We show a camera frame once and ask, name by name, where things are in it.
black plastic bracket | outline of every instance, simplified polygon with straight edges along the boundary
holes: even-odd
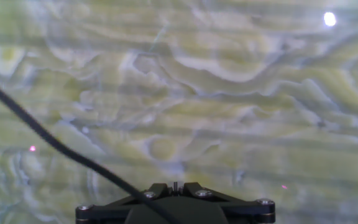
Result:
[[[146,192],[153,193],[150,199],[156,201],[156,203],[163,200],[167,201],[167,198],[170,200],[167,203],[175,203],[178,197],[208,202],[211,205],[218,206],[223,211],[227,219],[225,223],[229,224],[239,223],[239,220],[242,219],[248,223],[275,223],[275,203],[273,201],[255,200],[248,202],[204,188],[197,182],[185,183],[183,188],[180,189],[178,189],[177,183],[174,184],[174,188],[168,187],[167,184],[153,184],[148,190],[142,191],[142,193]],[[127,219],[130,212],[140,205],[141,203],[138,200],[128,196],[104,206],[92,206],[86,209],[78,207],[75,210],[76,224],[129,223]]]

bright spot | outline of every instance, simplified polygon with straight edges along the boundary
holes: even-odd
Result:
[[[324,21],[327,26],[333,26],[336,24],[335,15],[332,12],[326,12],[324,14]]]

screw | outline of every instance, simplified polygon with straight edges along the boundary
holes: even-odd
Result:
[[[147,198],[154,198],[155,193],[154,193],[154,192],[144,192],[144,195],[145,195]]]
[[[93,205],[81,205],[81,206],[78,206],[78,209],[80,210],[88,210],[90,208],[92,208]]]
[[[267,199],[267,198],[261,198],[256,200],[258,203],[261,203],[262,205],[273,205],[274,201]]]
[[[211,196],[212,192],[210,192],[209,190],[198,190],[196,191],[196,195],[199,197],[207,197],[207,196]]]

wire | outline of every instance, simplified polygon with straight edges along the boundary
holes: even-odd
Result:
[[[121,179],[116,174],[113,174],[112,172],[108,171],[101,165],[71,150],[69,147],[67,147],[55,137],[53,137],[45,128],[41,126],[41,124],[39,124],[29,113],[27,113],[21,106],[19,106],[11,97],[5,94],[2,90],[0,90],[0,101],[4,103],[13,113],[15,113],[23,122],[30,126],[30,128],[33,129],[45,142],[54,147],[58,152],[62,153],[63,155],[67,156],[68,158],[74,160],[75,162],[83,166],[89,167],[101,176],[110,180],[118,187],[128,192],[138,201],[143,202],[146,206],[155,211],[169,223],[180,224],[179,220],[177,220],[172,214],[167,212],[160,205],[148,199],[145,195],[136,190],[136,188],[133,187],[131,184],[127,183],[125,180]]]

textured surface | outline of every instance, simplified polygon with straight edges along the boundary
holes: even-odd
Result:
[[[0,0],[0,87],[140,189],[197,181],[275,200],[277,223],[358,223],[356,0]],[[0,223],[124,195],[0,104]]]

